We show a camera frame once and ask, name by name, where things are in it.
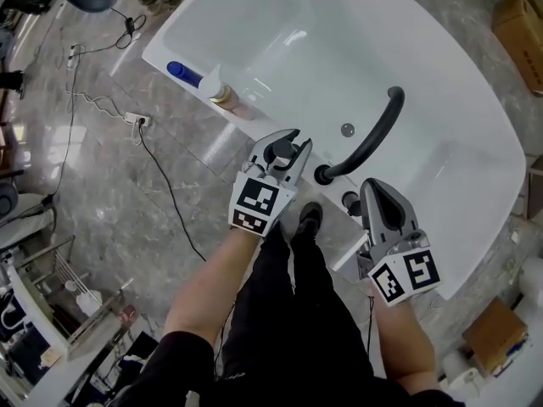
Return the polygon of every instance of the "black pants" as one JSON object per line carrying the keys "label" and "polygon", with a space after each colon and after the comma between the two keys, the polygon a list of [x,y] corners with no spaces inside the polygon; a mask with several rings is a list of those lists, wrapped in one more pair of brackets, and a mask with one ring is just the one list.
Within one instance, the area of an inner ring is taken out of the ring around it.
{"label": "black pants", "polygon": [[0,89],[19,91],[23,84],[22,71],[0,72]]}
{"label": "black pants", "polygon": [[332,380],[373,375],[361,333],[333,290],[321,249],[309,233],[296,235],[291,246],[295,292],[287,272],[290,250],[280,229],[262,244],[236,298],[222,352],[223,376],[296,366]]}
{"label": "black pants", "polygon": [[52,0],[5,0],[3,7],[19,10],[23,14],[42,14],[48,11]]}

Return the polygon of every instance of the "black shirt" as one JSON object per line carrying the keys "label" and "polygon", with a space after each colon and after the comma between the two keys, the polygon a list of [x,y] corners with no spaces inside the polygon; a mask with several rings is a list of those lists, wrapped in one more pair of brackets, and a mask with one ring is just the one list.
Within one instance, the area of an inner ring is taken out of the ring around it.
{"label": "black shirt", "polygon": [[336,364],[330,369],[326,363],[319,363],[317,351],[314,361],[310,364],[306,360],[304,362],[306,365],[297,364],[294,357],[282,357],[274,365],[253,375],[240,374],[216,381],[213,348],[192,333],[173,332],[164,336],[142,374],[114,405],[181,407],[185,405],[190,392],[199,394],[199,405],[202,407],[463,405],[437,390],[410,397],[398,383],[373,375],[351,379],[348,366]]}

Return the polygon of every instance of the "forearm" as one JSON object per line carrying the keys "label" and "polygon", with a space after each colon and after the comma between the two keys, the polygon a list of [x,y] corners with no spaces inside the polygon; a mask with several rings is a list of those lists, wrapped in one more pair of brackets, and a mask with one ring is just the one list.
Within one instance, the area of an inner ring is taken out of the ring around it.
{"label": "forearm", "polygon": [[438,388],[434,347],[418,323],[411,304],[390,308],[376,294],[375,316],[387,377],[400,382],[410,393]]}
{"label": "forearm", "polygon": [[165,333],[191,332],[212,346],[236,298],[259,237],[232,229],[213,256],[177,293]]}

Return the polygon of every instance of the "gray tile floor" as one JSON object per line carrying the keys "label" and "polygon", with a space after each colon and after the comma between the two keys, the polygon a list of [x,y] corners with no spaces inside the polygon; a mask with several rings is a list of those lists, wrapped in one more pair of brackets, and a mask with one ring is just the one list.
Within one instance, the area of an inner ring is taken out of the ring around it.
{"label": "gray tile floor", "polygon": [[[494,87],[526,152],[543,153],[543,103],[528,93],[489,28],[497,0],[417,1],[459,41]],[[24,100],[9,94],[4,111],[5,120],[25,130],[18,155],[26,168],[20,179],[26,191],[51,192],[59,181],[70,124],[70,95],[64,91],[73,80],[73,72],[64,69],[69,47],[76,42],[87,50],[108,46],[124,30],[123,19],[112,12],[84,14],[66,5],[57,15],[61,3],[57,0],[42,17],[23,18],[8,60],[11,70],[28,68],[30,74]],[[135,0],[120,0],[116,7],[130,16],[142,12]],[[141,59],[167,15],[149,17],[142,35],[126,50],[84,56],[76,91],[93,98],[110,96],[122,114],[152,117],[147,144],[171,178],[195,245],[210,255],[227,233],[232,183],[252,141]],[[113,111],[106,101],[100,105]],[[57,233],[76,235],[74,262],[92,273],[97,287],[115,289],[134,277],[131,297],[160,323],[175,291],[201,262],[188,246],[155,164],[143,147],[132,143],[131,127],[83,98],[76,101],[70,154],[57,198]],[[284,221],[288,231],[295,227],[299,208],[311,199],[324,204],[320,244],[325,255],[332,255],[360,230],[303,183]],[[513,229],[521,235],[518,245],[509,239]],[[513,287],[509,284],[514,276],[505,270],[506,263],[512,260],[518,267],[526,256],[539,253],[541,238],[538,226],[512,217],[452,300],[445,303],[436,293],[414,299],[439,355],[459,343],[462,331],[496,294],[514,293],[514,282]],[[336,290],[366,335],[367,297],[358,285],[332,274]]]}

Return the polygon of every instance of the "white bathtub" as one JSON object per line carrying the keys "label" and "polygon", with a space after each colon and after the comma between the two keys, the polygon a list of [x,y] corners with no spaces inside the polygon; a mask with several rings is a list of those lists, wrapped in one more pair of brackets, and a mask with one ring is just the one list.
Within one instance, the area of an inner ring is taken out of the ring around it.
{"label": "white bathtub", "polygon": [[[524,178],[523,151],[500,102],[413,0],[186,0],[143,58],[165,73],[172,60],[201,74],[222,64],[224,81],[269,118],[241,120],[201,99],[254,139],[300,128],[314,142],[304,178],[339,207],[368,177],[402,192],[428,233],[444,298],[484,256]],[[348,178],[318,186],[314,169],[354,151],[391,86],[403,87],[406,104],[381,147]],[[353,137],[341,135],[343,123],[355,126]],[[358,246],[330,264],[341,267]]]}

